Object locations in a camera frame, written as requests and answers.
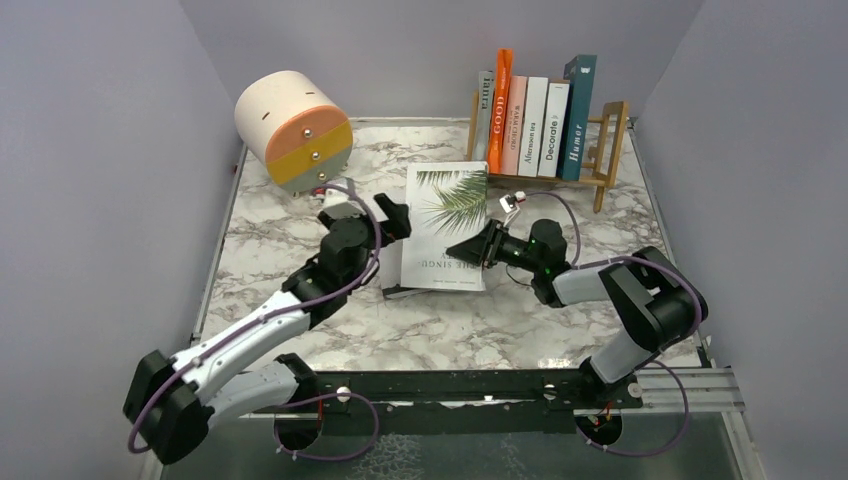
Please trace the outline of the pink Warm Chord book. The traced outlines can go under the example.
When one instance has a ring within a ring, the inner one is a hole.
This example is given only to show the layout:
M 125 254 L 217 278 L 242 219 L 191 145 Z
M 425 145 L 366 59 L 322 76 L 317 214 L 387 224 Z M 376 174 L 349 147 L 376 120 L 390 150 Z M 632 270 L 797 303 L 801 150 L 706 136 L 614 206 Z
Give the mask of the pink Warm Chord book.
M 503 175 L 515 176 L 518 174 L 527 81 L 527 76 L 516 75 L 511 77 L 501 156 L 500 173 Z

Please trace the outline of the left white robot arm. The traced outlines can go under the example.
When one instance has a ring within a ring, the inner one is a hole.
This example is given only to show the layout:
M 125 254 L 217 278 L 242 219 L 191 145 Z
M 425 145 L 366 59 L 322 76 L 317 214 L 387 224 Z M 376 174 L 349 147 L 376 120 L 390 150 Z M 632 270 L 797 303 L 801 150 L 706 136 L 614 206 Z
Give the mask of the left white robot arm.
M 209 431 L 270 406 L 298 411 L 323 400 L 315 372 L 297 355 L 247 368 L 276 346 L 331 317 L 378 269 L 382 247 L 408 238 L 409 208 L 380 193 L 373 210 L 351 190 L 360 213 L 322 210 L 327 228 L 317 254 L 292 273 L 260 307 L 210 340 L 171 356 L 153 350 L 135 369 L 123 414 L 132 427 L 127 449 L 151 451 L 164 465 L 185 458 Z

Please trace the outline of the wooden book rack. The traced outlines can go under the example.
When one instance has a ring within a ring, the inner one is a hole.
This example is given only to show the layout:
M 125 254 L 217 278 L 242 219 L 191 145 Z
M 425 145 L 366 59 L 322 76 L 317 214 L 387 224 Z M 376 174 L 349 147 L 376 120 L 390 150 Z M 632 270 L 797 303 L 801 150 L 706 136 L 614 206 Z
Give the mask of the wooden book rack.
M 615 186 L 622 153 L 624 134 L 628 129 L 630 104 L 627 101 L 605 103 L 600 116 L 592 116 L 588 122 L 597 124 L 596 140 L 585 149 L 585 160 L 578 180 L 562 180 L 554 177 L 521 177 L 517 175 L 489 174 L 489 178 L 519 185 L 586 186 L 594 187 L 593 212 L 599 213 L 605 195 Z

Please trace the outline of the white Afternoon Tea book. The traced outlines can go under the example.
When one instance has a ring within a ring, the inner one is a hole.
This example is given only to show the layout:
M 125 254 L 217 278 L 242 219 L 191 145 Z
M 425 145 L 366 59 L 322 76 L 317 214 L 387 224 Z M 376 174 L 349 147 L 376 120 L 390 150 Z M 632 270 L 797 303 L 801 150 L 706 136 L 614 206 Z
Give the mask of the white Afternoon Tea book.
M 528 78 L 518 166 L 521 177 L 535 177 L 538 172 L 547 92 L 547 78 Z

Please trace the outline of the orange Good Morning book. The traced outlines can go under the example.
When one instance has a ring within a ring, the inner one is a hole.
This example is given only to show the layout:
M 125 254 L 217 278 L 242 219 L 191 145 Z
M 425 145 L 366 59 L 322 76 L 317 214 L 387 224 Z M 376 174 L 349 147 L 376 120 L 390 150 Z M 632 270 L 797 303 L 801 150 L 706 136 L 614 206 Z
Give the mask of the orange Good Morning book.
M 508 97 L 511 83 L 513 50 L 500 48 L 496 57 L 495 90 L 492 100 L 487 163 L 491 174 L 501 172 L 502 143 L 505 120 L 508 110 Z

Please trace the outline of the white Decorate book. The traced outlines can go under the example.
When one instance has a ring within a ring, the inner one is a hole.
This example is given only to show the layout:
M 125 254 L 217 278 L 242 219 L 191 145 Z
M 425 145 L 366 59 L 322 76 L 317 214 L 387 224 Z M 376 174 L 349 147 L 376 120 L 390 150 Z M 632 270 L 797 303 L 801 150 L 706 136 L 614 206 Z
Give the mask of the white Decorate book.
M 551 80 L 549 82 L 537 171 L 538 177 L 554 178 L 557 176 L 559 147 L 565 124 L 569 91 L 570 82 L 568 80 Z

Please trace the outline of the grey ianra book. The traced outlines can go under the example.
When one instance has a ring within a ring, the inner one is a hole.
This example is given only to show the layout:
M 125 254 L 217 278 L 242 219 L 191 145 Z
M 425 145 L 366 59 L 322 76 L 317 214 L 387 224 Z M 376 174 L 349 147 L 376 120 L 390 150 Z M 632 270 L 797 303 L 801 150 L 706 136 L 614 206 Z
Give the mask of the grey ianra book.
M 478 74 L 478 103 L 474 121 L 473 144 L 470 150 L 472 161 L 485 161 L 491 120 L 491 102 L 494 93 L 494 73 L 491 70 Z

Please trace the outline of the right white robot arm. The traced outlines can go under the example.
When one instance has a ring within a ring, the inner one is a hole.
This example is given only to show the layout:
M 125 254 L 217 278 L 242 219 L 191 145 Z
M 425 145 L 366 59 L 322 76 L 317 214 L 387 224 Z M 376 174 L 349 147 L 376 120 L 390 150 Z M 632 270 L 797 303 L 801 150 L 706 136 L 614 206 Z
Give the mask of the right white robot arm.
M 702 294 L 655 247 L 630 256 L 575 266 L 566 261 L 559 223 L 535 221 L 527 239 L 490 220 L 475 236 L 447 248 L 448 256 L 473 266 L 497 263 L 532 274 L 537 299 L 551 308 L 608 301 L 622 329 L 579 366 L 579 398 L 600 407 L 635 371 L 691 336 L 707 318 Z

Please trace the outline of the teal bottom book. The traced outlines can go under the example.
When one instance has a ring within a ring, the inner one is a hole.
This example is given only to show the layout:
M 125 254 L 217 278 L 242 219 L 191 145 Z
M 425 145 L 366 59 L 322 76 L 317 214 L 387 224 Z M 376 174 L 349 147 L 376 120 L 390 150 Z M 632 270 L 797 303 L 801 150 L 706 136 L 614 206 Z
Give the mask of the teal bottom book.
M 596 55 L 580 54 L 564 66 L 563 77 L 570 90 L 558 164 L 562 180 L 576 181 L 580 177 L 596 65 Z

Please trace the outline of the grey white bottom book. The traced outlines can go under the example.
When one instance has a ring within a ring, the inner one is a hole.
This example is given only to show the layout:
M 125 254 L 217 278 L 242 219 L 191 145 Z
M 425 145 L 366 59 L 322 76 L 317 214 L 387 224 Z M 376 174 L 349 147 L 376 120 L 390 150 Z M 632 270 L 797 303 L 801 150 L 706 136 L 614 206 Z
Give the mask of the grey white bottom book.
M 386 300 L 400 299 L 426 292 L 426 289 L 401 285 L 402 252 L 402 242 L 383 247 L 380 252 L 379 281 L 383 298 Z

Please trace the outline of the white palm Singularity book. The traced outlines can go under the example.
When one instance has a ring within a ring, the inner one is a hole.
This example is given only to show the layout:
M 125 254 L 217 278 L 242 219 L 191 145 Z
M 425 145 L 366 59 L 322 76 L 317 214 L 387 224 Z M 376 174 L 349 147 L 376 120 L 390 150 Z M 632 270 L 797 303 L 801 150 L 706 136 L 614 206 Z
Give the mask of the white palm Singularity book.
M 425 162 L 407 168 L 411 234 L 403 241 L 400 285 L 477 292 L 482 270 L 446 250 L 480 233 L 487 220 L 488 165 L 482 161 Z

